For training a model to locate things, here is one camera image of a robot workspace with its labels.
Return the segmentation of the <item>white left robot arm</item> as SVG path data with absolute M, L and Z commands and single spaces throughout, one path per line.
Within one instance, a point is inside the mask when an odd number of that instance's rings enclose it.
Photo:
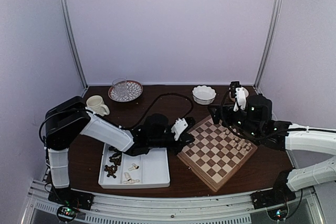
M 194 137 L 188 133 L 195 119 L 188 115 L 169 124 L 160 113 L 143 115 L 133 127 L 116 125 L 89 109 L 80 96 L 75 96 L 50 109 L 40 128 L 45 136 L 40 140 L 47 149 L 54 194 L 64 205 L 76 197 L 70 190 L 68 150 L 71 143 L 85 135 L 108 144 L 128 156 L 147 154 L 155 148 L 165 148 L 178 154 Z

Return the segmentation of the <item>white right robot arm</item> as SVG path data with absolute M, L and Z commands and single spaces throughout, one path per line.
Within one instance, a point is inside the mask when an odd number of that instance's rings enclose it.
M 289 191 L 335 180 L 335 130 L 302 126 L 272 118 L 272 101 L 263 95 L 247 98 L 245 108 L 238 105 L 209 105 L 214 124 L 221 124 L 234 136 L 255 145 L 279 151 L 308 151 L 329 154 L 324 162 L 301 169 L 283 171 L 269 192 L 272 203 L 279 204 Z

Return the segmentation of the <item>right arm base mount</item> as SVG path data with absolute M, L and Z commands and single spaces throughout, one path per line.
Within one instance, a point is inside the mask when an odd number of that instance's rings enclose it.
M 285 204 L 288 201 L 296 199 L 294 192 L 275 191 L 273 189 L 266 191 L 256 191 L 251 194 L 251 200 L 254 209 L 268 208 L 274 205 Z

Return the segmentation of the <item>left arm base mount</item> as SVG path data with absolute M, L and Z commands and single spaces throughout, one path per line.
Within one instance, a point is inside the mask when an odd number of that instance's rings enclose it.
M 93 203 L 94 195 L 80 191 L 70 190 L 57 190 L 56 192 L 49 193 L 48 200 L 73 208 L 82 210 L 90 210 Z

